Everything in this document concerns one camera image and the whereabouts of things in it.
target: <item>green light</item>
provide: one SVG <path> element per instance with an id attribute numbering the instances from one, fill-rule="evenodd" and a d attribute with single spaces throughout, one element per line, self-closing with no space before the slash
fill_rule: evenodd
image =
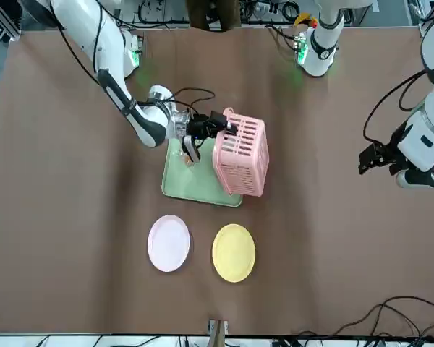
<path id="1" fill-rule="evenodd" d="M 135 53 L 135 52 L 131 52 L 131 53 L 132 53 L 131 54 L 132 63 L 134 64 L 135 67 L 138 67 L 140 65 L 138 53 Z"/>
<path id="2" fill-rule="evenodd" d="M 297 55 L 297 63 L 299 65 L 304 65 L 305 59 L 307 58 L 307 53 L 309 53 L 309 47 L 306 45 L 301 49 L 301 51 Z"/>

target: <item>pink basket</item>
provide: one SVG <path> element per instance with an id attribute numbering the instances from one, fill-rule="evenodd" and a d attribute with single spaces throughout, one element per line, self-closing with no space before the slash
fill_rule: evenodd
<path id="1" fill-rule="evenodd" d="M 269 161 L 265 123 L 235 114 L 232 108 L 226 108 L 224 115 L 238 126 L 238 132 L 217 134 L 212 154 L 214 170 L 227 193 L 259 197 Z"/>

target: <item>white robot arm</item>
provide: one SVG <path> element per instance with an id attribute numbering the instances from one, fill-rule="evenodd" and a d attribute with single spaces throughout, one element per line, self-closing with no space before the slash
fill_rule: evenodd
<path id="1" fill-rule="evenodd" d="M 320 16 L 316 28 L 306 32 L 307 48 L 299 65 L 313 77 L 323 76 L 332 65 L 338 39 L 344 28 L 343 9 L 359 9 L 371 5 L 373 0 L 317 0 Z"/>
<path id="2" fill-rule="evenodd" d="M 434 84 L 434 23 L 421 44 L 425 73 Z M 392 134 L 387 145 L 371 144 L 359 156 L 359 172 L 387 166 L 401 187 L 434 188 L 434 88 Z"/>
<path id="3" fill-rule="evenodd" d="M 178 138 L 190 159 L 199 161 L 195 140 L 215 137 L 217 132 L 236 132 L 222 114 L 210 117 L 191 111 L 178 111 L 173 94 L 154 85 L 146 102 L 135 100 L 129 93 L 125 77 L 132 73 L 137 36 L 121 31 L 97 0 L 22 0 L 28 10 L 47 10 L 66 29 L 73 41 L 88 55 L 98 84 L 132 125 L 138 138 L 148 147 L 157 147 L 168 138 Z"/>

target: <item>green tray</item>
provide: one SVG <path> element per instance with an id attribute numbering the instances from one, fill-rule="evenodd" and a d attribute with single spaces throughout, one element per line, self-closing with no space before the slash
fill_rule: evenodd
<path id="1" fill-rule="evenodd" d="M 201 161 L 187 166 L 177 139 L 169 140 L 166 166 L 162 177 L 162 192 L 167 197 L 207 202 L 214 205 L 238 207 L 243 200 L 239 194 L 228 194 L 222 188 L 212 165 L 214 139 L 207 139 L 200 148 Z"/>

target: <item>brown table surface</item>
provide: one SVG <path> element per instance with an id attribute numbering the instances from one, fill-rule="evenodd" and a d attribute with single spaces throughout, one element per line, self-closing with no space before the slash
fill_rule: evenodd
<path id="1" fill-rule="evenodd" d="M 193 334 L 223 318 L 233 334 L 327 335 L 389 296 L 434 301 L 434 191 L 400 189 L 386 168 L 357 172 L 366 116 L 422 68 L 417 28 L 345 30 L 322 79 L 295 69 L 267 30 L 146 35 L 133 95 L 151 83 L 205 87 L 217 98 L 201 111 L 231 106 L 264 119 L 264 195 L 236 209 L 163 196 L 167 146 L 140 144 L 58 33 L 24 34 L 0 85 L 0 331 Z M 429 90 L 423 78 L 405 103 Z M 397 100 L 377 112 L 372 136 L 387 141 L 405 120 Z M 146 252 L 165 214 L 180 216 L 193 240 L 169 274 Z M 228 223 L 256 243 L 255 268 L 239 284 L 210 260 Z M 434 323 L 431 307 L 394 304 L 422 327 Z M 410 334 L 393 312 L 383 316 L 378 331 Z M 367 335 L 371 324 L 344 334 Z"/>

